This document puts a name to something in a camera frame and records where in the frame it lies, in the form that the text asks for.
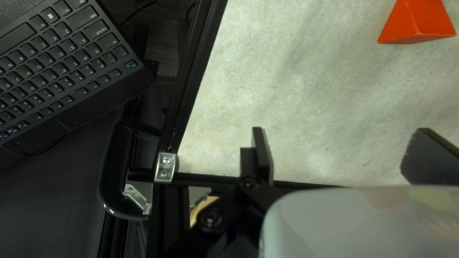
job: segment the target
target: silver bracket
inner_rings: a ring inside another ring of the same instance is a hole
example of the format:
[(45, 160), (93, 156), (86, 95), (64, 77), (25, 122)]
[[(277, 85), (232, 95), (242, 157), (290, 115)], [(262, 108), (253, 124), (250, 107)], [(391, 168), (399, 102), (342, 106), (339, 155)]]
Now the silver bracket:
[(144, 215), (150, 214), (151, 203), (147, 203), (146, 198), (134, 186), (126, 184), (123, 195), (137, 204), (143, 210)]
[(155, 183), (171, 183), (177, 161), (176, 154), (160, 152), (156, 162)]

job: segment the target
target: orange triangular block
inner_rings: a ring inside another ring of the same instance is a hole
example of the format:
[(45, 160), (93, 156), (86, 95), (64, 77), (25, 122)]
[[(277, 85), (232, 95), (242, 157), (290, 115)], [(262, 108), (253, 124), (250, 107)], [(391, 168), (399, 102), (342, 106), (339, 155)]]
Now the orange triangular block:
[(378, 43), (414, 44), (454, 36), (442, 0), (397, 0)]

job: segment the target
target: black cable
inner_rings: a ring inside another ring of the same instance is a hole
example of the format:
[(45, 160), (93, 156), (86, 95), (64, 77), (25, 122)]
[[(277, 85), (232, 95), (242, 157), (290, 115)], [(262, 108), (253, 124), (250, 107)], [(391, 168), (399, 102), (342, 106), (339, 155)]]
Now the black cable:
[(139, 13), (141, 10), (149, 7), (149, 6), (152, 6), (154, 5), (156, 2), (158, 2), (158, 0), (153, 0), (152, 2), (144, 5), (143, 7), (141, 7), (140, 9), (138, 9), (137, 11), (133, 12), (131, 15), (129, 15), (126, 20), (124, 20), (124, 22), (120, 23), (119, 26), (123, 26), (127, 21), (129, 21), (130, 19), (132, 19), (132, 17), (134, 17), (137, 13)]
[(191, 10), (193, 9), (193, 7), (195, 7), (196, 5), (196, 2), (192, 3), (190, 5), (190, 7), (188, 7), (188, 10), (186, 11), (186, 16), (185, 16), (185, 20), (186, 20), (186, 26), (189, 28), (190, 27), (190, 13), (191, 13)]
[(11, 153), (14, 153), (14, 154), (25, 155), (25, 156), (35, 156), (35, 155), (39, 155), (39, 154), (42, 154), (42, 153), (45, 153), (45, 152), (49, 151), (52, 147), (56, 146), (59, 142), (61, 142), (61, 140), (64, 139), (66, 135), (67, 135), (67, 134), (64, 134), (64, 135), (63, 135), (60, 139), (58, 139), (53, 145), (51, 145), (49, 148), (47, 148), (47, 149), (44, 150), (44, 151), (40, 151), (39, 153), (27, 154), (24, 150), (23, 150), (24, 153), (17, 153), (17, 152), (14, 152), (14, 151), (10, 151), (10, 150), (4, 148), (3, 146), (0, 146), (0, 147), (2, 147), (4, 150), (7, 150), (7, 151), (9, 151), (9, 152), (11, 152)]

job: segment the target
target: screw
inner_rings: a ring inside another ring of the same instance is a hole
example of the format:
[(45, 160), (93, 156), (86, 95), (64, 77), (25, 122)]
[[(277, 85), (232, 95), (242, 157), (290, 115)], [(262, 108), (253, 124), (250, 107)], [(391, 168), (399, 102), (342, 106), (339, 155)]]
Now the screw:
[(167, 175), (168, 175), (168, 171), (165, 170), (165, 169), (163, 169), (163, 170), (161, 170), (161, 171), (159, 172), (159, 175), (162, 176), (162, 177), (167, 176)]
[(253, 178), (246, 178), (242, 181), (242, 185), (247, 188), (254, 188), (258, 185), (258, 182)]
[(171, 163), (171, 160), (165, 157), (164, 159), (162, 159), (161, 162), (163, 165), (169, 165)]

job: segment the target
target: black keyboard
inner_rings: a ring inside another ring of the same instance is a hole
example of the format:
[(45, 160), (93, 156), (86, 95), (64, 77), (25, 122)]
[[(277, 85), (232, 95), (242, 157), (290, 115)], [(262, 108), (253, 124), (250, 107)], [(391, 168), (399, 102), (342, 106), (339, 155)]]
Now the black keyboard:
[(142, 68), (95, 0), (43, 2), (0, 29), (0, 145)]

